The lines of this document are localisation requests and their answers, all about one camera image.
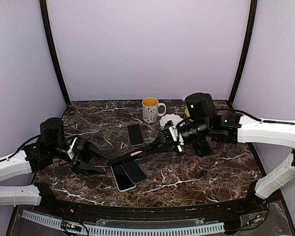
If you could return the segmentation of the black phone dark case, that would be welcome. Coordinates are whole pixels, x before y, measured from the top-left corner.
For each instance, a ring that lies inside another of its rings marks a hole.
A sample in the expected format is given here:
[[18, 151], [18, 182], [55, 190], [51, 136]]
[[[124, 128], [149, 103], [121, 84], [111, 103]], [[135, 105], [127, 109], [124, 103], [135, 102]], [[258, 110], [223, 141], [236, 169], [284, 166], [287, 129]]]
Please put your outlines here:
[[158, 147], [158, 146], [153, 146], [153, 145], [144, 146], [144, 147], [138, 148], [136, 150], [130, 151], [128, 153], [125, 153], [124, 155], [121, 155], [117, 158], [109, 160], [108, 165], [109, 166], [121, 165], [123, 163], [127, 163], [129, 161], [136, 160], [139, 157], [143, 157], [148, 154], [156, 153], [157, 151], [159, 151], [159, 149], [160, 149], [160, 147]]

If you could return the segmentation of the black right frame post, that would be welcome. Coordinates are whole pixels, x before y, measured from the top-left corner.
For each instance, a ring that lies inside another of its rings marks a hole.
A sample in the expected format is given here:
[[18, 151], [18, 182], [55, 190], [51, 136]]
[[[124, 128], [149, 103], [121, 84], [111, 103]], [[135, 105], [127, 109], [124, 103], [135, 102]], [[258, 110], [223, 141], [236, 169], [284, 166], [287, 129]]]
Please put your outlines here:
[[252, 38], [252, 33], [253, 33], [253, 28], [254, 28], [256, 13], [257, 13], [257, 6], [258, 6], [257, 0], [250, 1], [250, 8], [249, 8], [247, 27], [245, 31], [243, 46], [242, 46], [234, 82], [232, 85], [232, 89], [228, 98], [228, 103], [230, 106], [233, 106], [233, 103], [235, 101], [235, 98], [239, 89], [240, 81], [244, 72], [244, 67], [245, 67], [247, 56], [248, 56], [248, 51], [250, 48], [250, 42]]

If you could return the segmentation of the lime green bowl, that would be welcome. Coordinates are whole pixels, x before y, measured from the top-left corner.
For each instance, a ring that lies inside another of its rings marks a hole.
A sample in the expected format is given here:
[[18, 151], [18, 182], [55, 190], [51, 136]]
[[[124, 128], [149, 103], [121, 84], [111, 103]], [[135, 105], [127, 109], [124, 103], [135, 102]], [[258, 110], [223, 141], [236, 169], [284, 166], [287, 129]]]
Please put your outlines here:
[[186, 115], [186, 118], [188, 118], [188, 120], [189, 120], [190, 122], [193, 121], [193, 119], [190, 118], [190, 114], [189, 114], [188, 108], [185, 108], [185, 115]]

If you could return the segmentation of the black frame post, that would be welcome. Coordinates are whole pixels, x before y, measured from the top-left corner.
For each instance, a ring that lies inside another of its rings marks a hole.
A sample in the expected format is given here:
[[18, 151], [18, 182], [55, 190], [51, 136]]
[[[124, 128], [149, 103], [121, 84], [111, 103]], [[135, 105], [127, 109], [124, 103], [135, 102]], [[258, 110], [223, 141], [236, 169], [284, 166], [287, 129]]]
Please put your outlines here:
[[54, 67], [55, 75], [56, 75], [57, 82], [58, 82], [62, 97], [64, 99], [64, 102], [66, 106], [68, 106], [71, 103], [71, 101], [70, 101], [69, 94], [64, 82], [59, 59], [56, 52], [56, 47], [55, 47], [55, 43], [53, 39], [53, 33], [52, 33], [52, 28], [51, 28], [49, 13], [48, 13], [47, 1], [40, 0], [39, 4], [40, 4], [41, 17], [42, 17], [43, 27], [45, 31], [46, 40], [47, 40], [47, 45], [48, 45], [50, 57], [52, 60], [52, 64]]
[[257, 6], [258, 6], [257, 0], [250, 1], [250, 8], [249, 8], [247, 27], [245, 31], [243, 46], [242, 46], [234, 82], [232, 85], [232, 89], [228, 98], [228, 103], [230, 106], [233, 106], [233, 103], [235, 101], [235, 98], [239, 89], [240, 81], [244, 72], [244, 67], [245, 67], [247, 56], [248, 56], [248, 51], [250, 48], [250, 42], [252, 38], [252, 33], [253, 33], [253, 28], [254, 28], [256, 13], [257, 13]]

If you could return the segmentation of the black phone white case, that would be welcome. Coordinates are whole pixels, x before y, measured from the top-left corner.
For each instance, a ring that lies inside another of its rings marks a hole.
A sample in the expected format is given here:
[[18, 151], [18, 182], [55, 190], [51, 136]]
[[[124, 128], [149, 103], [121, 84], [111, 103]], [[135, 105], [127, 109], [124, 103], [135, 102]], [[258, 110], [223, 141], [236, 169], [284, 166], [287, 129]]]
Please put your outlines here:
[[136, 188], [120, 165], [112, 165], [111, 170], [119, 192], [126, 192]]

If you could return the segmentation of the black phone grey case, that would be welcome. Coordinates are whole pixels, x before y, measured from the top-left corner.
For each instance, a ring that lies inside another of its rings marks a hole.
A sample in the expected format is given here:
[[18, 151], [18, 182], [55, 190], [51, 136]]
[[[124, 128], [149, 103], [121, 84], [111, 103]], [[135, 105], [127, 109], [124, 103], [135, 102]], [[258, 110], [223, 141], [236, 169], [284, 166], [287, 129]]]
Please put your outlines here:
[[147, 175], [136, 161], [133, 160], [123, 163], [121, 164], [121, 167], [133, 184], [139, 184], [147, 180]]

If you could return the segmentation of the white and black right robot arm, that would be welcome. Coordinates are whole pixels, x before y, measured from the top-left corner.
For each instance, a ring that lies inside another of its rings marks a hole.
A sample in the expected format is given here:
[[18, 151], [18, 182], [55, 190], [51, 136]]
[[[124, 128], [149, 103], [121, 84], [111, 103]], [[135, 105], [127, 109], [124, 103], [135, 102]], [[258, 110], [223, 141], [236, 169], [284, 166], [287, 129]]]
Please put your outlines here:
[[240, 110], [218, 115], [208, 93], [194, 93], [187, 96], [185, 102], [189, 117], [182, 119], [178, 115], [162, 113], [159, 121], [163, 129], [169, 130], [172, 143], [179, 151], [183, 145], [194, 143], [201, 155], [208, 155], [207, 138], [220, 143], [262, 143], [292, 149], [278, 167], [250, 185], [249, 193], [241, 203], [245, 213], [252, 213], [260, 201], [295, 180], [295, 120], [257, 118]]

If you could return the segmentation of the white spotted mug orange inside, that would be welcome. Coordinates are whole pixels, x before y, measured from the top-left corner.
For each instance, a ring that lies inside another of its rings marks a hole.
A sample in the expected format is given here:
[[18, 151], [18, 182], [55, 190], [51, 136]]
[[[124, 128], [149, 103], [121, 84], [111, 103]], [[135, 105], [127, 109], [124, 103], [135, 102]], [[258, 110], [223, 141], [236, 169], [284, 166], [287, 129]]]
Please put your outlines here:
[[142, 101], [143, 120], [147, 123], [158, 121], [167, 111], [166, 105], [160, 103], [156, 98], [147, 97]]

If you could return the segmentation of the white scalloped ceramic dish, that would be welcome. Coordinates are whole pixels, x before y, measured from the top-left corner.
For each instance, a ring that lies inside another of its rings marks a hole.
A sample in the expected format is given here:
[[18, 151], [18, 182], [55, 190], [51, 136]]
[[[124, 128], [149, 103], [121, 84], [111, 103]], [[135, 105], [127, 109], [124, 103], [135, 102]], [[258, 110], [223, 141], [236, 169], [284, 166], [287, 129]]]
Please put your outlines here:
[[173, 123], [173, 125], [176, 126], [182, 120], [183, 120], [183, 118], [179, 115], [166, 114], [166, 115], [162, 116], [161, 119], [159, 120], [159, 125], [160, 125], [161, 129], [164, 129], [165, 124], [167, 122], [171, 121]]

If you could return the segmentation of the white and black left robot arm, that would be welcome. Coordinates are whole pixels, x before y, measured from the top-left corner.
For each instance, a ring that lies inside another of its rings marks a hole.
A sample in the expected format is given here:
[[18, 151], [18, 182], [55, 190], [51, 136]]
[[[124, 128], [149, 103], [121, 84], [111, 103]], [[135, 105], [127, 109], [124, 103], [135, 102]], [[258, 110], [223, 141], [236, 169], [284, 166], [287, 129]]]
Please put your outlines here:
[[[55, 157], [68, 163], [75, 174], [105, 174], [104, 170], [90, 165], [94, 156], [107, 160], [88, 140], [79, 136], [65, 138], [62, 119], [49, 118], [40, 124], [39, 135], [25, 141], [13, 154], [0, 158], [0, 182], [41, 171], [52, 165]], [[59, 202], [46, 183], [0, 186], [0, 207], [20, 205], [41, 206], [48, 214], [59, 211]]]

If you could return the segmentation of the black left frame post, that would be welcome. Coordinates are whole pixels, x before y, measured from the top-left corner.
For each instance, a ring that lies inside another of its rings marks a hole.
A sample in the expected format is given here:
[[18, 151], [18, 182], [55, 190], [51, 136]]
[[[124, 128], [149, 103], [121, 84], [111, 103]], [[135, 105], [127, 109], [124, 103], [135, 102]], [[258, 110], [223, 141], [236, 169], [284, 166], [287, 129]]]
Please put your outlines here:
[[40, 0], [39, 4], [40, 4], [41, 17], [42, 17], [43, 27], [45, 31], [46, 40], [47, 40], [47, 45], [48, 45], [50, 57], [52, 60], [52, 64], [54, 67], [55, 75], [56, 75], [57, 82], [58, 82], [62, 97], [64, 99], [64, 102], [66, 106], [68, 106], [71, 103], [71, 101], [70, 101], [69, 94], [64, 82], [59, 59], [56, 52], [56, 47], [55, 47], [55, 43], [53, 39], [53, 33], [52, 33], [52, 28], [51, 28], [49, 13], [48, 13], [47, 1]]

